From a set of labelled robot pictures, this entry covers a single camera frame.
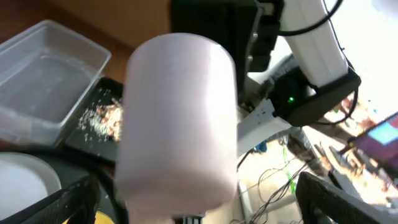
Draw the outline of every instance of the wooden table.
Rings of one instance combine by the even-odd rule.
[[[124,81],[126,64],[134,49],[44,0],[0,0],[0,43],[45,19],[58,22],[108,49],[112,57],[103,72],[118,82]]]

